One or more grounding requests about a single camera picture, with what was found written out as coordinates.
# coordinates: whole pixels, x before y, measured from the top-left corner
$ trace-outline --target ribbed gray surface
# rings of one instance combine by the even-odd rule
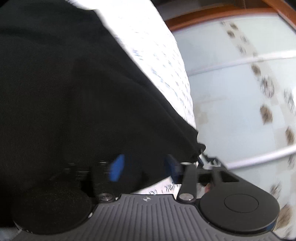
[[[205,222],[192,205],[172,195],[125,194],[100,204],[80,227],[63,234],[35,235],[22,231],[13,241],[279,241],[273,233],[238,237]]]

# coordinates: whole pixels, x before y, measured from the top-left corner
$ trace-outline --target black device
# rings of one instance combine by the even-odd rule
[[[214,158],[208,160],[217,164]],[[277,200],[223,165],[184,165],[176,200],[171,194],[121,194],[116,200],[112,185],[96,178],[106,174],[107,164],[102,165],[106,168],[92,170],[94,198],[82,191],[81,183],[63,177],[18,198],[12,216],[22,231],[14,241],[280,240],[272,232],[279,214]],[[74,173],[76,180],[90,174]],[[210,186],[200,199],[197,183]]]

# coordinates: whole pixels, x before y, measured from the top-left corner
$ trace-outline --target silver screw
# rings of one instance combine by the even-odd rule
[[[182,165],[191,165],[191,162],[181,162]]]
[[[110,193],[101,193],[98,195],[100,201],[110,201],[113,198],[113,195]]]
[[[182,199],[183,201],[191,201],[194,196],[190,193],[182,193],[180,196],[179,196],[180,199]]]

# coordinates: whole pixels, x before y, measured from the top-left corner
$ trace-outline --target black cloth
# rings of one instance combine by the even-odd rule
[[[0,196],[67,163],[92,166],[121,153],[139,156],[125,167],[123,192],[164,178],[165,153],[196,161],[197,131],[94,11],[63,0],[10,0],[0,8],[0,43]]]

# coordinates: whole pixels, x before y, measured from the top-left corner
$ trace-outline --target wooden frame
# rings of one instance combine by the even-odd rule
[[[294,11],[286,2],[284,2],[283,0],[262,0],[262,2],[264,6],[269,7],[241,9],[234,5],[226,5],[188,13],[179,17],[166,20],[165,23],[168,26],[169,30],[176,31],[194,24],[218,18],[246,14],[277,13],[281,17],[283,17],[294,29],[296,29],[296,11]]]

